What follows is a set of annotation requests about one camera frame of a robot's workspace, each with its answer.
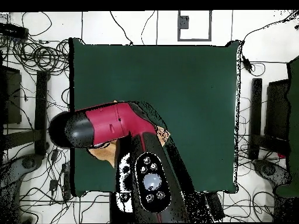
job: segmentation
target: dark green mat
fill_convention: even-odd
[[[287,99],[290,103],[289,133],[290,156],[287,168],[292,176],[289,185],[282,185],[275,193],[281,197],[299,197],[299,57],[287,64],[290,88]]]
[[[74,39],[75,109],[148,102],[166,122],[195,189],[235,192],[238,45],[83,45]],[[114,191],[108,162],[76,149],[73,165],[76,191]]]

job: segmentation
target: circular button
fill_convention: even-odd
[[[130,168],[128,166],[125,166],[123,168],[123,173],[128,173],[130,171]]]
[[[158,168],[158,166],[157,166],[156,163],[153,163],[153,164],[151,165],[151,169],[152,169],[152,170],[156,170],[157,168]]]
[[[148,194],[145,199],[147,200],[147,202],[152,202],[154,200],[154,196],[152,194]]]
[[[150,164],[151,163],[151,159],[149,157],[146,157],[143,159],[144,164]]]
[[[144,176],[143,185],[148,191],[155,191],[161,186],[162,180],[159,175],[150,173]]]
[[[35,165],[34,159],[31,159],[31,158],[25,158],[22,161],[22,166],[25,169],[31,169],[32,167],[34,167],[34,165]]]
[[[142,173],[146,173],[146,172],[147,172],[147,168],[146,168],[146,167],[142,167],[142,168],[141,168],[141,172],[142,172]]]
[[[121,202],[127,202],[130,199],[130,195],[128,193],[123,193],[119,196]]]
[[[158,198],[158,199],[161,200],[161,199],[163,199],[164,197],[165,197],[164,192],[162,192],[162,191],[158,191],[158,192],[157,192],[157,198]]]

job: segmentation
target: white tile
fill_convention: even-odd
[[[56,40],[62,41],[70,37],[81,38],[81,12],[14,12],[11,14],[11,22],[29,29],[29,34],[35,40]]]
[[[81,204],[82,223],[109,223],[109,203],[98,203],[97,201],[93,205],[92,203]]]
[[[271,215],[265,211],[264,207],[262,209],[256,208],[256,214],[262,222],[272,222]],[[223,222],[260,222],[254,214],[253,208],[247,207],[247,205],[224,207],[224,213],[226,217],[223,219]]]
[[[146,11],[112,11],[118,24],[124,29],[127,37],[135,44],[142,45],[141,33],[147,19],[154,10]],[[157,32],[157,12],[147,22],[142,34],[146,45],[154,45]],[[87,44],[129,44],[124,32],[114,22],[109,11],[84,12],[83,40]]]
[[[39,221],[37,222],[37,224],[50,224],[51,222],[53,224],[57,224],[57,222],[76,224],[74,220],[73,203],[68,203],[68,208],[65,204],[64,205],[55,204],[49,206],[49,202],[38,202],[37,204],[31,207],[30,205],[33,205],[34,203],[35,202],[22,202],[21,205],[25,205],[22,206],[23,210],[36,213],[39,216]],[[24,213],[23,216],[30,216],[30,214]],[[34,217],[33,223],[35,223],[37,218],[33,215],[31,216]],[[78,219],[77,204],[75,204],[75,217],[77,217]]]
[[[281,10],[235,10],[233,39],[243,40],[249,32],[287,16],[288,12]],[[297,24],[292,20],[250,34],[245,39],[244,56],[250,61],[291,61],[299,53]]]

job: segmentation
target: black panel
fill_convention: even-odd
[[[34,143],[35,154],[44,156],[46,154],[47,134],[47,83],[50,74],[46,71],[37,71],[36,79],[36,104],[34,128],[41,131],[41,138]]]
[[[264,133],[271,137],[288,140],[289,105],[286,98],[289,80],[270,82],[267,89],[266,126]]]
[[[272,138],[270,136],[251,135],[251,143],[255,147],[263,147],[272,152],[277,152],[284,156],[290,154],[290,144],[288,141]]]

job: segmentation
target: black cable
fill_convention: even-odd
[[[284,22],[286,22],[286,21],[293,20],[293,19],[295,19],[295,18],[298,16],[298,14],[299,14],[299,10],[294,10],[294,11],[292,11],[286,18],[284,18],[283,20],[278,20],[278,21],[276,21],[276,22],[272,22],[272,23],[270,23],[270,24],[267,24],[267,25],[265,25],[265,26],[263,26],[263,27],[261,27],[261,28],[259,28],[259,29],[255,29],[255,30],[251,31],[250,33],[248,33],[248,34],[244,37],[244,39],[242,40],[242,42],[241,42],[241,57],[242,57],[242,62],[243,62],[243,64],[244,64],[244,67],[243,67],[242,69],[245,68],[251,75],[253,75],[253,76],[257,76],[257,77],[258,77],[258,76],[262,76],[262,75],[264,74],[265,70],[266,70],[266,67],[265,67],[265,65],[264,65],[263,63],[261,63],[261,62],[250,63],[250,61],[249,61],[247,58],[245,58],[245,56],[243,55],[243,46],[244,46],[244,44],[245,44],[245,39],[246,39],[250,34],[256,32],[256,31],[260,31],[260,30],[262,30],[262,29],[268,28],[268,27],[270,27],[270,26],[272,26],[272,25],[274,25],[274,24],[284,23]],[[255,65],[256,65],[256,64],[262,64],[263,67],[264,67],[264,71],[263,71],[260,75],[255,75],[255,74],[252,73],[252,72],[255,71],[255,70],[254,70],[254,71],[252,70],[252,66],[253,66],[254,69],[255,69]]]
[[[119,25],[119,23],[116,21],[116,19],[114,18],[114,16],[112,15],[112,12],[109,11],[111,14],[112,19],[114,20],[114,22],[118,25],[118,27],[120,27],[122,29],[122,31],[124,32],[124,35],[126,37],[126,39],[130,42],[130,45],[133,45],[133,42],[127,37],[126,32],[124,31],[124,29]]]
[[[65,48],[67,45],[68,40],[63,40],[56,48],[52,48],[29,38],[25,43],[13,44],[12,55],[14,55],[18,62],[12,63],[21,64],[24,70],[30,75],[35,74],[30,73],[28,70],[47,71],[52,75],[60,75],[68,69],[68,50]]]
[[[67,101],[65,101],[65,100],[63,99],[63,95],[64,95],[64,93],[65,93],[66,91],[67,91]],[[62,91],[62,94],[61,94],[61,100],[62,100],[62,102],[63,102],[64,104],[67,105],[68,110],[69,110],[68,95],[69,95],[69,88],[67,88],[67,89],[65,89],[65,90]]]
[[[239,183],[237,183],[240,187],[242,187],[243,189],[244,189],[244,191],[246,191],[246,193],[248,194],[248,196],[249,196],[249,213],[248,213],[248,215],[247,216],[238,216],[239,218],[251,218],[250,217],[250,215],[251,215],[251,195],[250,195],[250,193],[242,186],[242,185],[240,185]]]
[[[75,223],[77,224],[76,217],[75,217],[75,204],[74,203],[72,203],[72,211],[73,211],[73,214],[74,214]]]
[[[253,195],[253,197],[252,197],[253,212],[254,212],[256,218],[257,218],[260,222],[262,222],[262,220],[260,219],[260,217],[258,216],[258,214],[257,214],[257,212],[256,212],[256,208],[255,208],[255,197],[256,197],[258,194],[261,194],[261,193],[265,193],[265,194],[270,195],[271,197],[274,198],[274,195],[272,195],[271,193],[269,193],[269,192],[267,192],[267,191],[260,191],[260,192],[257,192],[256,194]]]
[[[223,197],[222,197],[222,209],[223,209],[223,205],[224,205],[224,193],[223,193]]]
[[[22,15],[22,25],[23,25],[23,27],[24,27],[24,15],[25,14],[27,14],[27,13],[29,13],[29,12],[25,12],[23,15]],[[45,33],[46,31],[48,31],[49,29],[50,29],[50,27],[52,26],[52,21],[51,21],[51,19],[48,17],[48,15],[46,14],[46,13],[44,13],[44,12],[42,12],[47,18],[48,18],[48,20],[50,21],[50,25],[49,25],[49,27],[47,28],[47,29],[45,29],[45,31],[43,31],[43,32],[41,32],[41,33],[39,33],[39,34],[30,34],[30,36],[38,36],[38,35],[41,35],[41,34],[43,34],[43,33]]]
[[[39,202],[39,201],[42,200],[45,196],[47,196],[47,193],[44,193],[44,192],[43,192],[44,195],[43,195],[37,202]],[[33,205],[31,205],[26,211],[28,211],[28,210],[31,209],[33,206],[35,206],[37,202],[35,202]]]
[[[225,217],[229,217],[229,218],[231,218],[231,219],[236,219],[236,220],[239,221],[239,222],[246,222],[246,221],[244,221],[244,220],[241,220],[241,219],[236,218],[236,216],[225,215]]]
[[[24,93],[24,98],[25,98],[25,101],[28,101],[28,99],[27,99],[27,96],[26,96],[26,93],[25,93],[25,91],[24,91],[24,88],[22,88],[22,87],[20,87],[19,89],[16,89],[15,91],[13,91],[10,95],[9,95],[9,98],[13,95],[13,94],[15,94],[15,93],[17,93],[18,91],[23,91],[23,93]]]
[[[37,217],[37,219],[36,219],[36,222],[35,222],[35,224],[37,224],[37,222],[39,221],[39,216],[37,215],[37,214],[35,214],[35,213],[32,213],[32,212],[29,212],[29,211],[24,211],[21,207],[20,207],[20,210],[23,212],[23,213],[27,213],[27,214],[31,214],[31,215],[34,215],[34,216],[36,216]]]
[[[64,207],[64,208],[63,208],[63,205],[62,205],[62,210],[60,210],[59,213],[56,214],[55,217],[53,217],[53,219],[52,219],[52,221],[51,221],[50,224],[53,224],[53,223],[55,223],[55,222],[57,222],[56,224],[58,224],[58,222],[60,221],[60,219],[61,219],[61,218],[67,213],[67,211],[69,210],[71,204],[72,204],[72,203],[70,203],[69,205],[66,204],[66,207]]]
[[[46,181],[47,181],[47,178],[45,179],[45,181],[44,181],[44,183],[43,183],[43,185],[40,187],[40,188],[37,188],[38,190],[36,191],[36,192],[38,192],[38,191],[41,191],[41,188],[45,185],[45,183],[46,183]],[[29,192],[31,191],[32,189],[30,189],[27,193],[26,193],[26,195],[24,195],[24,196],[21,196],[22,198],[20,199],[20,201],[24,198],[24,197],[26,197],[26,196],[28,196],[28,194],[29,194]],[[55,198],[53,199],[52,197],[50,197],[50,199],[51,199],[51,201],[50,201],[50,203],[53,201],[53,202],[55,202],[55,204],[57,203],[57,201],[55,200]]]
[[[246,167],[246,168],[248,168],[249,169],[249,171],[247,172],[247,173],[245,173],[245,174],[242,174],[242,175],[237,175],[238,177],[242,177],[242,176],[246,176],[247,174],[249,174],[252,170],[254,170],[254,169],[251,169],[251,161],[249,161],[249,162],[247,162],[247,163],[249,163],[250,164],[250,168],[249,167]]]
[[[24,148],[26,148],[26,147],[28,147],[28,146],[30,146],[30,145],[33,145],[33,144],[34,144],[34,142],[31,142],[30,144],[28,144],[28,145],[26,145],[26,146],[20,148],[20,149],[16,152],[16,154],[14,155],[14,157],[11,158],[11,159],[9,159],[9,160],[10,160],[10,161],[11,161],[11,160],[14,160],[14,159],[17,157],[17,155],[19,154],[19,152],[20,152],[22,149],[24,149]]]
[[[39,99],[39,100],[45,100],[47,103],[50,103],[50,104],[53,104],[53,106],[56,106],[57,108],[59,107],[63,107],[63,108],[67,108],[65,106],[61,106],[61,105],[58,105],[58,104],[55,104],[54,102],[50,102],[46,99],[43,99],[43,98],[36,98],[36,97],[33,97],[33,96],[27,96],[27,98],[32,98],[32,99]]]
[[[247,109],[249,109],[249,108],[251,108],[252,106],[250,106],[250,107],[247,107],[247,108],[245,108],[245,109],[243,109],[243,110],[240,110],[240,112],[242,112],[242,111],[245,111],[245,110],[247,110]]]
[[[147,22],[150,20],[150,18],[154,15],[155,12],[156,12],[156,11],[154,10],[153,13],[151,14],[151,16],[150,16],[150,17],[147,19],[147,21],[145,22],[145,25],[144,25],[143,30],[142,30],[142,32],[141,32],[141,41],[142,41],[142,43],[143,43],[143,39],[142,39],[143,31],[144,31],[144,29],[145,29],[145,27],[146,27],[146,25],[147,25]]]
[[[79,224],[82,223],[80,213],[81,213],[81,197],[79,197]]]
[[[20,201],[22,199],[24,199],[24,197],[27,197],[27,195],[29,194],[29,192],[31,192],[32,190],[37,190],[39,192],[41,192],[42,194],[44,194],[45,197],[51,199],[52,201],[54,201],[56,204],[63,204],[63,202],[59,202],[59,201],[56,201],[54,198],[50,197],[49,195],[47,195],[46,193],[44,193],[41,189],[37,188],[37,187],[32,187],[24,196],[20,196]]]
[[[81,213],[81,221],[80,221],[79,223],[82,223],[82,222],[83,222],[83,213],[86,212],[86,211],[88,211],[88,210],[94,205],[94,203],[96,202],[96,199],[97,199],[98,197],[100,197],[100,196],[103,196],[103,195],[98,195],[98,196],[96,196],[96,198],[93,200],[91,206],[89,206],[87,209],[85,209],[84,211],[82,211],[82,213]]]
[[[28,120],[28,123],[29,123],[29,125],[30,125],[30,127],[31,127],[31,130],[34,131],[33,126],[32,126],[32,123],[30,122],[30,119],[29,119],[29,117],[27,116],[26,112],[25,112],[22,108],[20,108],[19,106],[17,106],[17,105],[16,105],[14,102],[12,102],[11,100],[9,100],[9,102],[10,102],[12,105],[14,105],[15,107],[17,107],[19,110],[21,110],[21,111],[25,114],[25,116],[26,116],[26,118],[27,118],[27,120]]]

